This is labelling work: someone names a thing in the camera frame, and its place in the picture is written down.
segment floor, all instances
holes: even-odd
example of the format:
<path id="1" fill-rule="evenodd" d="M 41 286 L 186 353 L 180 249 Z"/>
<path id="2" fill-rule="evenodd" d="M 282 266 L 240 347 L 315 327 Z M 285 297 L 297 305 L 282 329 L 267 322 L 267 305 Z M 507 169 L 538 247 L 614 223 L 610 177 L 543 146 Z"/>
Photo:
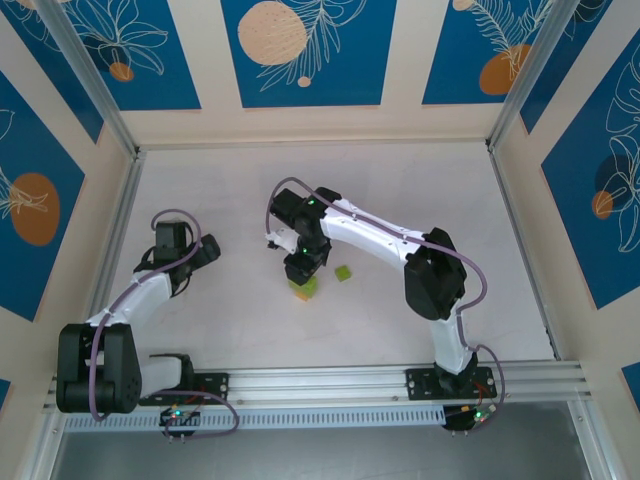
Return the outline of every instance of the floor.
<path id="1" fill-rule="evenodd" d="M 157 433 L 65 434 L 54 480 L 587 480 L 566 405 L 506 404 L 468 437 L 441 427 L 249 430 L 169 445 Z"/>
<path id="2" fill-rule="evenodd" d="M 135 326 L 140 352 L 188 353 L 201 369 L 433 361 L 428 322 L 406 305 L 401 275 L 377 258 L 336 242 L 318 272 L 316 295 L 303 302 L 290 290 L 284 252 L 266 248 L 264 215 L 275 184 L 291 175 L 397 225 L 446 230 L 489 281 L 486 300 L 466 314 L 467 338 L 489 345 L 503 360 L 553 358 L 479 142 L 149 152 L 112 293 L 126 287 L 153 245 L 149 222 L 162 209 L 195 215 L 203 232 L 218 240 L 222 256 L 195 272 L 184 294 Z M 353 273 L 343 283 L 333 272 L 341 265 Z M 471 298 L 479 282 L 468 273 Z"/>

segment white table surface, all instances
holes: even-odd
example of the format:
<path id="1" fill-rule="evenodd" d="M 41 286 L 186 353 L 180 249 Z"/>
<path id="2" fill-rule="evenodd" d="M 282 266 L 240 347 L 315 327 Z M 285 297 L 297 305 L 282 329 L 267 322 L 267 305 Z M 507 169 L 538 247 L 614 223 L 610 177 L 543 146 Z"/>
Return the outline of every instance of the white table surface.
<path id="1" fill-rule="evenodd" d="M 112 298 L 154 244 L 149 222 L 159 210 L 191 212 L 203 233 L 216 237 L 222 256 L 197 271 L 184 294 L 134 328 L 140 352 L 188 353 L 200 369 L 433 361 L 428 321 L 406 305 L 402 276 L 350 245 L 333 243 L 310 301 L 294 295 L 284 274 L 285 252 L 267 249 L 264 239 L 267 199 L 275 184 L 291 175 L 314 188 L 335 190 L 397 225 L 446 230 L 489 281 L 486 300 L 466 313 L 468 340 L 489 345 L 503 360 L 553 358 L 488 154 L 479 142 L 149 152 Z M 340 283 L 333 270 L 343 264 L 353 277 Z M 465 298 L 479 290 L 475 274 L 467 271 Z"/>

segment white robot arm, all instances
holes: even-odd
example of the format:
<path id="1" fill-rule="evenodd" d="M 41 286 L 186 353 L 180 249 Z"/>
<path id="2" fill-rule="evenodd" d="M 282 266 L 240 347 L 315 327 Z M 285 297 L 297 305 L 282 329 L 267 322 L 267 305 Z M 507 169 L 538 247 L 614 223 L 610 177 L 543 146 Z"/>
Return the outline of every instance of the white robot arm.
<path id="1" fill-rule="evenodd" d="M 141 398 L 152 393 L 178 385 L 189 387 L 188 379 L 193 377 L 189 357 L 139 356 L 132 327 L 140 328 L 160 305 L 182 293 L 191 274 L 215 261 L 220 248 L 210 234 L 200 239 L 198 247 L 192 234 L 188 245 L 186 233 L 191 230 L 186 222 L 159 222 L 155 229 L 156 245 L 143 255 L 129 287 L 111 310 L 99 312 L 84 324 L 69 324 L 60 333 L 56 403 L 61 411 L 90 411 L 93 395 L 98 411 L 129 413 Z M 103 322 L 103 333 L 97 340 L 100 353 L 94 357 L 96 330 Z M 92 363 L 96 366 L 94 384 L 89 374 Z"/>
<path id="2" fill-rule="evenodd" d="M 319 188 L 316 194 L 331 207 L 314 196 L 302 198 L 288 189 L 276 195 L 270 205 L 270 213 L 289 227 L 266 236 L 272 248 L 281 247 L 289 253 L 284 261 L 287 278 L 304 285 L 326 264 L 331 240 L 354 245 L 393 265 L 404 275 L 409 306 L 431 320 L 437 367 L 450 376 L 463 376 L 473 352 L 461 341 L 454 309 L 465 293 L 466 272 L 457 258 L 407 241 L 424 239 L 455 250 L 446 232 L 408 230 L 360 210 L 331 190 Z"/>

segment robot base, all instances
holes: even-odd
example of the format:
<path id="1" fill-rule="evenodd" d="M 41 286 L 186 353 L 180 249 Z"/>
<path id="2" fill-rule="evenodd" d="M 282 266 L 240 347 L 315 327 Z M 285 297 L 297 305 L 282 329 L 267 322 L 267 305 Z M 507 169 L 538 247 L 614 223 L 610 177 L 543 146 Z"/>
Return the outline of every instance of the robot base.
<path id="1" fill-rule="evenodd" d="M 166 353 L 162 355 L 152 355 L 152 358 L 157 357 L 175 357 L 182 363 L 182 375 L 180 377 L 180 384 L 171 390 L 189 390 L 196 392 L 213 393 L 224 400 L 227 399 L 227 392 L 229 390 L 229 374 L 228 373 L 195 373 L 193 371 L 193 364 L 189 355 L 171 354 Z M 184 396 L 173 395 L 149 395 L 148 397 L 140 398 L 138 404 L 142 407 L 168 407 L 171 405 L 182 405 L 185 403 Z M 199 398 L 194 404 L 202 403 L 203 405 L 218 405 L 218 401 L 212 398 Z"/>
<path id="2" fill-rule="evenodd" d="M 496 398 L 493 372 L 490 367 L 478 367 L 478 357 L 474 353 L 467 367 L 458 375 L 433 368 L 411 368 L 405 371 L 409 400 L 471 400 L 480 396 L 477 385 L 484 387 Z"/>

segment metal frame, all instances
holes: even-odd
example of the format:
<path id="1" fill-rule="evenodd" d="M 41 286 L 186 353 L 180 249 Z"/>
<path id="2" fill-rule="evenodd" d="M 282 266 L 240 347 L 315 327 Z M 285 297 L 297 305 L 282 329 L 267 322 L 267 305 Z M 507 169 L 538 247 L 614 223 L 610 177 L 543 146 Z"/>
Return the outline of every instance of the metal frame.
<path id="1" fill-rule="evenodd" d="M 540 311 L 540 317 L 542 318 L 542 322 L 547 329 L 547 336 L 549 337 L 549 341 L 551 342 L 551 348 L 553 349 L 553 352 L 557 359 L 565 359 L 566 347 L 564 346 L 562 338 L 560 337 L 555 325 L 550 320 L 549 312 L 547 311 L 547 304 L 543 299 L 541 285 L 535 275 L 535 272 L 533 271 L 533 267 L 531 266 L 531 262 L 529 260 L 529 249 L 521 234 L 522 226 L 516 212 L 512 207 L 511 193 L 509 191 L 508 185 L 503 180 L 504 175 L 502 173 L 502 166 L 497 158 L 497 155 L 497 152 L 493 148 L 489 148 L 489 158 L 491 160 L 491 166 L 493 167 L 496 181 L 498 182 L 498 188 L 500 188 L 502 201 L 504 202 L 505 208 L 507 210 L 507 215 L 509 216 L 509 221 L 511 222 L 511 228 L 513 229 L 513 234 L 516 237 L 516 243 L 518 244 L 518 249 L 520 250 L 520 256 L 522 257 L 524 268 L 527 272 L 527 277 L 529 277 L 529 283 L 531 284 L 533 296 L 536 299 L 538 310 Z"/>
<path id="2" fill-rule="evenodd" d="M 591 476 L 595 479 L 625 478 L 621 462 L 614 455 L 610 437 L 602 428 L 593 402 L 576 399 L 567 402 L 567 406 Z"/>
<path id="3" fill-rule="evenodd" d="M 547 60 L 549 60 L 553 49 L 558 40 L 560 40 L 579 3 L 580 0 L 562 0 L 556 1 L 551 7 L 549 16 L 542 28 L 540 28 L 540 33 L 533 43 L 533 48 L 527 55 L 520 73 L 513 82 L 496 123 L 489 133 L 487 146 L 490 152 L 500 142 L 502 136 L 520 113 L 522 105 L 538 80 L 540 72 L 542 72 Z"/>
<path id="4" fill-rule="evenodd" d="M 131 210 L 133 210 L 133 202 L 136 198 L 138 185 L 140 184 L 145 159 L 146 152 L 140 152 L 135 161 L 129 165 L 124 187 L 118 200 L 118 210 L 109 230 L 106 251 L 100 262 L 100 275 L 94 287 L 87 318 L 98 313 L 109 301 L 111 286 L 113 285 L 113 279 L 118 266 L 118 258 L 120 257 L 120 251 L 124 243 L 124 237 L 127 231 L 127 225 L 129 224 L 129 218 L 131 217 Z"/>
<path id="5" fill-rule="evenodd" d="M 116 140 L 129 156 L 134 159 L 138 147 L 133 135 L 122 119 L 120 109 L 111 96 L 104 80 L 102 80 L 89 53 L 84 48 L 80 37 L 76 34 L 71 21 L 62 10 L 62 6 L 55 0 L 33 0 L 33 4 L 42 22 L 71 66 L 73 73 L 80 80 L 107 126 L 113 131 Z"/>
<path id="6" fill-rule="evenodd" d="M 24 462 L 20 480 L 49 480 L 58 456 L 66 417 L 59 411 L 42 412 L 31 455 Z"/>
<path id="7" fill-rule="evenodd" d="M 480 365 L 495 367 L 492 363 Z M 504 362 L 501 365 L 508 388 L 505 398 L 508 403 L 588 401 L 591 398 L 589 386 L 578 362 L 542 360 Z M 431 366 L 433 365 L 227 370 L 227 400 L 240 408 L 244 415 L 256 415 L 256 412 L 259 412 L 264 416 L 267 415 L 265 412 L 273 412 L 268 415 L 271 417 L 268 423 L 273 428 L 292 426 L 292 422 L 282 412 L 300 414 L 302 411 L 307 416 L 335 415 L 336 412 L 364 414 L 363 423 L 370 422 L 367 414 L 389 413 L 394 418 L 383 422 L 386 426 L 424 425 L 427 424 L 425 418 L 409 418 L 406 413 L 435 412 L 434 408 L 441 411 L 446 405 L 473 404 L 477 401 L 476 398 L 445 401 L 409 400 L 405 371 Z M 52 396 L 54 390 L 55 383 L 50 390 Z M 53 402 L 48 408 L 56 411 Z M 150 423 L 148 419 L 157 421 L 160 410 L 159 407 L 139 407 L 132 414 L 115 416 L 112 424 L 96 423 L 88 414 L 69 415 L 68 418 L 75 431 L 158 431 L 161 429 L 157 424 Z M 205 406 L 202 411 L 209 415 L 219 415 L 220 407 Z M 324 425 L 349 426 L 339 419 L 337 424 Z"/>

